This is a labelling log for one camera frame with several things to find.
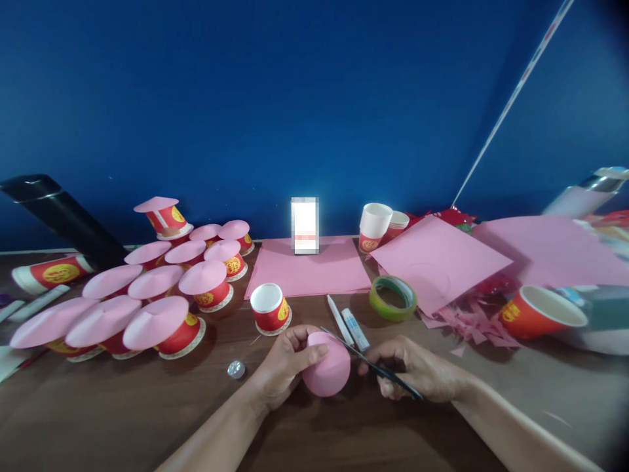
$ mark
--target pink paper sheet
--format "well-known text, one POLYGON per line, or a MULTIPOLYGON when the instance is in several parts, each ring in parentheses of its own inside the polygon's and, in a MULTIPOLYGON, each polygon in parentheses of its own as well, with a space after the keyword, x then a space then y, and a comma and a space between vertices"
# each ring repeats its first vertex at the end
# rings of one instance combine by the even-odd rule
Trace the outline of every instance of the pink paper sheet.
POLYGON ((511 261, 435 216, 374 250, 383 269, 405 280, 424 314, 434 313, 511 261))
POLYGON ((512 259, 504 270, 523 285, 629 286, 629 268, 567 216, 519 216, 485 222, 474 237, 512 259))
POLYGON ((351 236, 322 237, 319 247, 319 254, 296 256, 290 239, 265 239, 244 299, 263 283, 276 283, 285 297, 369 291, 351 236))

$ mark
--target pink paper circle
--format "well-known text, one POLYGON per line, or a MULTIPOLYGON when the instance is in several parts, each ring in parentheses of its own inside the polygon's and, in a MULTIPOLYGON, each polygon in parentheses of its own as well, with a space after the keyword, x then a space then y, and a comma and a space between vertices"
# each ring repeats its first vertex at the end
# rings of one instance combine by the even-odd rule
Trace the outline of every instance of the pink paper circle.
POLYGON ((143 351, 166 341, 181 326, 188 309, 188 301, 181 296, 146 305, 124 330, 123 344, 127 349, 143 351))
POLYGON ((249 223, 242 220, 231 220, 223 225, 218 232, 221 239, 240 239, 249 232, 249 223))
POLYGON ((336 395, 349 379, 351 362, 347 348, 326 332, 312 333, 306 344, 327 344, 329 349, 321 362, 303 371, 303 381, 308 390, 317 397, 336 395))
POLYGON ((205 248, 206 245, 204 241, 188 241, 181 246, 169 250, 164 259, 169 264, 182 264, 197 257, 205 248))
POLYGON ((208 247, 203 254, 203 258, 208 260, 218 260, 220 262, 227 262, 232 257, 240 252, 240 243, 233 239, 223 239, 216 241, 212 246, 208 247))
POLYGON ((78 297, 48 308, 20 326, 10 345, 26 349, 62 338, 76 320, 97 303, 98 300, 78 297))
POLYGON ((218 287, 227 276, 225 264, 217 260, 199 262, 183 274, 179 289, 186 295, 198 295, 218 287))
POLYGON ((67 333, 66 344, 87 347, 108 340, 126 328, 142 302, 127 295, 100 302, 90 308, 67 333))
POLYGON ((83 287, 82 295, 94 300, 105 298, 129 285, 143 270, 144 268, 140 264, 132 264, 121 265, 101 272, 87 282, 83 287))
POLYGON ((129 286, 129 296, 136 300, 146 300, 161 295, 181 279, 183 269, 178 265, 165 265, 140 275, 129 286))
POLYGON ((134 212, 137 213, 146 213, 149 211, 159 211, 164 208, 172 207, 179 203, 177 199, 171 199, 166 197, 153 197, 150 200, 147 200, 144 203, 140 203, 138 206, 133 208, 134 212))
POLYGON ((168 241, 155 241, 133 250, 124 258, 124 261, 128 264, 144 264, 145 262, 152 261, 162 256, 164 253, 168 252, 171 246, 172 243, 168 241))
POLYGON ((190 241, 207 241, 209 239, 212 239, 213 237, 217 237, 218 232, 221 230, 221 228, 222 226, 215 223, 205 226, 199 226, 192 233, 190 233, 190 241))

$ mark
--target green tape roll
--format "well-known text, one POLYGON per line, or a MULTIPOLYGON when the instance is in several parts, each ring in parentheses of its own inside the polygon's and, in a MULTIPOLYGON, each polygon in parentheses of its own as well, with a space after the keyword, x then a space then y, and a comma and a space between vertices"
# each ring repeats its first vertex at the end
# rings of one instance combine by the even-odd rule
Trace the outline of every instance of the green tape roll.
POLYGON ((381 275, 376 277, 369 291, 369 304, 382 318, 399 323, 407 319, 417 308, 417 295, 409 284, 399 277, 381 275), (378 295, 379 288, 389 288, 402 297, 404 308, 397 308, 385 302, 378 295))

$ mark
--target white paper cup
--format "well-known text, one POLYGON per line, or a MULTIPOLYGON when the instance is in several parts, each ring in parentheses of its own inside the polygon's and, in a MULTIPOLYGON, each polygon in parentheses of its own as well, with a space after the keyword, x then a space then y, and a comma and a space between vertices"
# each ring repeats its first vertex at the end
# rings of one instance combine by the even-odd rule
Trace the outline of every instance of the white paper cup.
POLYGON ((382 238, 389 228, 393 210, 382 203, 368 203, 362 209, 360 233, 369 239, 382 238))

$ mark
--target pen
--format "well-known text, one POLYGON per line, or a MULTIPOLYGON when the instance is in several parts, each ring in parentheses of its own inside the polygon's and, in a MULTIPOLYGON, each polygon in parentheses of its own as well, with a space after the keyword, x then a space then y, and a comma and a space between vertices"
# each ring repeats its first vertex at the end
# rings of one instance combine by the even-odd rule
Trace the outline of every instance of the pen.
POLYGON ((341 318, 341 314, 339 313, 338 308, 336 308, 336 304, 334 303, 334 300, 332 300, 332 297, 330 295, 328 295, 328 305, 330 305, 330 309, 332 310, 332 315, 334 315, 336 324, 339 325, 339 329, 341 331, 341 334, 343 335, 343 339, 349 345, 354 345, 354 340, 352 339, 352 336, 349 334, 349 331, 347 330, 347 327, 345 326, 345 323, 343 322, 343 319, 341 318))

